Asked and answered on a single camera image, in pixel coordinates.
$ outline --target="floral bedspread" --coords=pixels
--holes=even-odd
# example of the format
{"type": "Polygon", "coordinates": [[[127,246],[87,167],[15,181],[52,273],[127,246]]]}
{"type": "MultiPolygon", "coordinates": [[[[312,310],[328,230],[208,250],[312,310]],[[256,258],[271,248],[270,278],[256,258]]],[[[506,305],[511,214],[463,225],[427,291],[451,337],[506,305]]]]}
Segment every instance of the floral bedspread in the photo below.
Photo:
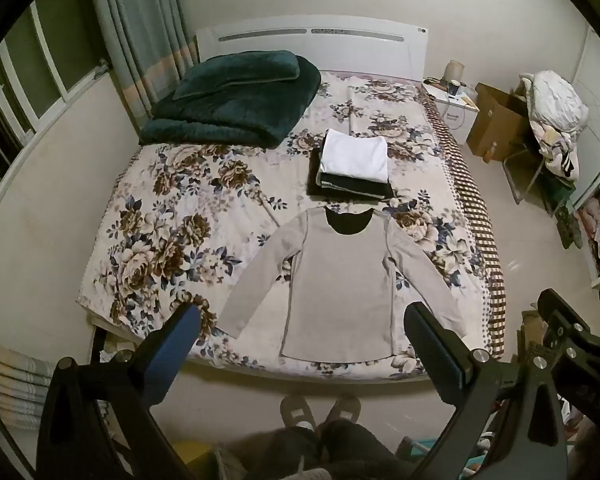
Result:
{"type": "Polygon", "coordinates": [[[180,304],[193,302],[203,329],[190,357],[216,367],[364,381],[412,378],[424,370],[402,318],[406,305],[422,298],[399,273],[394,337],[400,353],[393,357],[324,364],[280,356],[288,262],[238,339],[215,326],[232,286],[279,225],[317,205],[361,212],[372,204],[391,213],[438,268],[466,318],[467,346],[491,349],[483,254],[416,85],[322,73],[318,95],[274,150],[168,144],[140,149],[107,205],[78,302],[142,337],[160,328],[180,304]],[[384,136],[398,197],[339,203],[307,196],[309,156],[328,128],[384,136]]]}

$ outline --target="window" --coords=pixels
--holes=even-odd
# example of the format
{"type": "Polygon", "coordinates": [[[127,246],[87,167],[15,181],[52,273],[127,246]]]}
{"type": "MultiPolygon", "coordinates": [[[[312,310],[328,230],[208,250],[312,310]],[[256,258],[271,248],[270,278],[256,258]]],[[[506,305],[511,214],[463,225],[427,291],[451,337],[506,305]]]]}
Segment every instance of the window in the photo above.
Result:
{"type": "Polygon", "coordinates": [[[35,0],[0,44],[0,181],[107,59],[91,0],[35,0]]]}

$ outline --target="white nightstand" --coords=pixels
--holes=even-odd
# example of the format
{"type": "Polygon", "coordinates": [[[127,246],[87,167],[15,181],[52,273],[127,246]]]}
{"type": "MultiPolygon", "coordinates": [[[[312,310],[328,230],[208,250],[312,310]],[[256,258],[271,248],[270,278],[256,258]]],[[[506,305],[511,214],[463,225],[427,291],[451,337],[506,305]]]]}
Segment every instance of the white nightstand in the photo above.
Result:
{"type": "Polygon", "coordinates": [[[478,115],[478,107],[464,92],[449,95],[435,86],[424,85],[424,88],[433,97],[443,121],[458,144],[464,144],[478,115]]]}

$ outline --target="bolt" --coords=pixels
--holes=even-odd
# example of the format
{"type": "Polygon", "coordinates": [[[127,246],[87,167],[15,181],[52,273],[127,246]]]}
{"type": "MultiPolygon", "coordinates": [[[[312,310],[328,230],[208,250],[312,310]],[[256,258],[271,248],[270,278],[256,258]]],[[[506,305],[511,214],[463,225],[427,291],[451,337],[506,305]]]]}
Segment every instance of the bolt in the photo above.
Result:
{"type": "Polygon", "coordinates": [[[63,357],[58,361],[58,368],[61,370],[66,370],[74,363],[74,360],[70,357],[63,357]]]}
{"type": "Polygon", "coordinates": [[[131,350],[121,350],[116,354],[116,361],[119,363],[126,363],[131,360],[133,357],[133,352],[131,350]]]}
{"type": "Polygon", "coordinates": [[[485,363],[489,360],[489,353],[482,348],[478,348],[474,350],[474,358],[478,362],[485,363]]]}
{"type": "Polygon", "coordinates": [[[534,357],[534,364],[541,370],[544,370],[546,368],[546,361],[543,357],[540,357],[539,355],[534,357]]]}

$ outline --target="white headboard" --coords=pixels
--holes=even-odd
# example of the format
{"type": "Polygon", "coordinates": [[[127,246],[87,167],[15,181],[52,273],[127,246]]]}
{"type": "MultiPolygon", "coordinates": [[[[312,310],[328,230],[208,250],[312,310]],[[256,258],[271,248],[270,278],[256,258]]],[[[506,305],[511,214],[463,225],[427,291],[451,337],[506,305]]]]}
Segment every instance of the white headboard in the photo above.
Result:
{"type": "Polygon", "coordinates": [[[196,31],[200,61],[245,50],[290,50],[319,70],[422,81],[429,32],[405,23],[308,14],[271,16],[196,31]]]}

